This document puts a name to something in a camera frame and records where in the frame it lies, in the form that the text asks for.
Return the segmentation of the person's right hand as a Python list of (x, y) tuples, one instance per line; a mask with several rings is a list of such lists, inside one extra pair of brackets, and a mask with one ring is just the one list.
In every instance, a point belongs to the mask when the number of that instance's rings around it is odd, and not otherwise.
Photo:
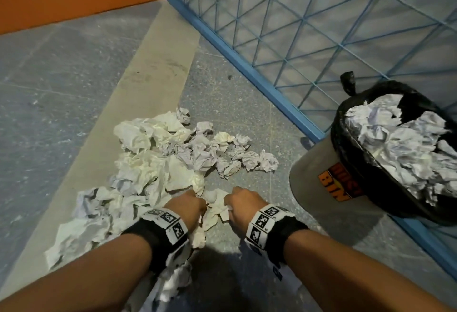
[(264, 199), (261, 198), (257, 192), (250, 191), (246, 188), (243, 189), (243, 216), (230, 217), (229, 221), (241, 234), (246, 234), (248, 225), (255, 216), (255, 214), (268, 205)]

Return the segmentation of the person's left hand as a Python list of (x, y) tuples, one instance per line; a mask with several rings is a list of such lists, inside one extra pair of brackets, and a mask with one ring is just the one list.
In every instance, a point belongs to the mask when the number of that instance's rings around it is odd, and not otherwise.
[(173, 197), (164, 208), (175, 212), (184, 221), (189, 234), (193, 233), (199, 225), (199, 220), (190, 219), (190, 189), (183, 194)]

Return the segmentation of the white paper sheet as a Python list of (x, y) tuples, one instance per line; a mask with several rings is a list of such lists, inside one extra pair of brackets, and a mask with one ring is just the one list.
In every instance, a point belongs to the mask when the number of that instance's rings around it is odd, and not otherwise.
[(203, 192), (202, 198), (207, 203), (207, 210), (202, 220), (203, 231), (208, 231), (218, 221), (222, 221), (222, 223), (229, 222), (229, 207), (224, 203), (224, 198), (228, 194), (228, 192), (221, 189), (206, 190)]

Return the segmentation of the person's right forearm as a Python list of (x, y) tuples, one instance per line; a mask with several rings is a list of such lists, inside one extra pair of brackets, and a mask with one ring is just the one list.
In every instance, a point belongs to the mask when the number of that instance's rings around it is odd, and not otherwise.
[(457, 312), (393, 269), (312, 230), (289, 236), (284, 259), (323, 312)]

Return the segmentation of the person's left forearm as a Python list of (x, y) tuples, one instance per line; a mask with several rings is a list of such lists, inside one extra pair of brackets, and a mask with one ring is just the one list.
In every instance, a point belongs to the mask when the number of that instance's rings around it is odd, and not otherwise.
[(0, 301), (0, 312), (121, 312), (151, 259), (146, 240), (121, 235)]

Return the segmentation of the black marker-tagged left wristband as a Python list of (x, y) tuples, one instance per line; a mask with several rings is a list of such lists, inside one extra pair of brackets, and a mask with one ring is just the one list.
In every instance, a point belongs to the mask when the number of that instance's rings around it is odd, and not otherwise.
[(149, 269), (156, 276), (165, 269), (176, 269), (191, 255), (187, 226), (177, 213), (166, 208), (144, 213), (121, 233), (124, 234), (134, 234), (146, 240), (152, 250)]

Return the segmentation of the black marker-tagged wristband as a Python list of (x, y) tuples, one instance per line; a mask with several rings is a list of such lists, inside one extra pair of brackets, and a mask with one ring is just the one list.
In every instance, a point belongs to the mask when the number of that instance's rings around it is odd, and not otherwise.
[(268, 204), (256, 212), (244, 238), (248, 248), (266, 261), (270, 271), (292, 294), (299, 291), (302, 283), (285, 261), (284, 246), (291, 234), (308, 229), (294, 213)]
[(191, 255), (187, 226), (177, 213), (166, 208), (144, 213), (121, 233), (124, 234), (134, 234), (146, 240), (152, 250), (149, 269), (156, 276), (165, 269), (176, 269)]

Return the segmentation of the black marker-tagged right wristband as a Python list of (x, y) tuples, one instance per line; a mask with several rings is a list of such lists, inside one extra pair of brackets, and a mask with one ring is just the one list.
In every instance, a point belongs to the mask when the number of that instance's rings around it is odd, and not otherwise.
[(302, 283), (285, 261), (284, 246), (291, 234), (308, 229), (294, 213), (268, 204), (256, 212), (244, 238), (248, 248), (266, 261), (270, 271), (292, 294), (299, 291)]

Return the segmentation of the pile of crumpled papers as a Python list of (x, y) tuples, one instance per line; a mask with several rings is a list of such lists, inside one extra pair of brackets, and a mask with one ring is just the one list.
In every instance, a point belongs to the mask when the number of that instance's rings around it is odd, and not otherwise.
[[(123, 149), (115, 161), (118, 171), (108, 188), (78, 192), (72, 219), (60, 224), (54, 245), (44, 252), (49, 271), (116, 238), (177, 192), (191, 188), (202, 197), (204, 177), (213, 170), (226, 180), (242, 168), (273, 172), (278, 167), (273, 154), (249, 150), (248, 136), (213, 134), (211, 122), (198, 122), (191, 130), (185, 108), (123, 121), (113, 133)], [(202, 220), (190, 234), (191, 254), (206, 245)]]

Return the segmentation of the grey trash bin orange label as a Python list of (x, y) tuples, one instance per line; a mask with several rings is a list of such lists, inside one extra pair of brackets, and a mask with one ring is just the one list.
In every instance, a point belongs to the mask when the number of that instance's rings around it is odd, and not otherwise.
[(289, 182), (300, 206), (319, 220), (332, 216), (370, 216), (378, 220), (385, 214), (340, 161), (330, 136), (294, 163)]

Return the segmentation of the black trash bag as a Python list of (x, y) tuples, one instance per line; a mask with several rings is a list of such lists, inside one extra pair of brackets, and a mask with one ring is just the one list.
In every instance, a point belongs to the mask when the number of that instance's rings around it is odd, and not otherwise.
[(362, 147), (356, 135), (345, 124), (346, 111), (364, 101), (372, 102), (386, 94), (403, 94), (406, 99), (400, 102), (400, 108), (406, 114), (401, 115), (402, 123), (418, 118), (425, 111), (440, 115), (450, 134), (450, 145), (457, 149), (457, 121), (433, 101), (407, 84), (389, 80), (374, 84), (367, 90), (357, 93), (354, 72), (344, 72), (340, 82), (349, 98), (343, 101), (336, 111), (330, 130), (332, 145), (341, 162), (360, 183), (368, 198), (384, 211), (403, 218), (425, 218), (442, 226), (457, 225), (457, 200), (439, 196), (437, 206), (431, 206), (425, 199), (416, 199), (402, 184), (397, 182), (374, 157)]

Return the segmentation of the heap of binned paper balls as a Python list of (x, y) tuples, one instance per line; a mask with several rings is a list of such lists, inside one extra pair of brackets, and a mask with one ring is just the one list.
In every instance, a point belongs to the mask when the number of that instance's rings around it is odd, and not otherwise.
[(445, 139), (445, 120), (425, 111), (402, 123), (403, 94), (382, 95), (349, 108), (345, 124), (374, 159), (416, 199), (437, 206), (438, 197), (457, 200), (457, 149)]

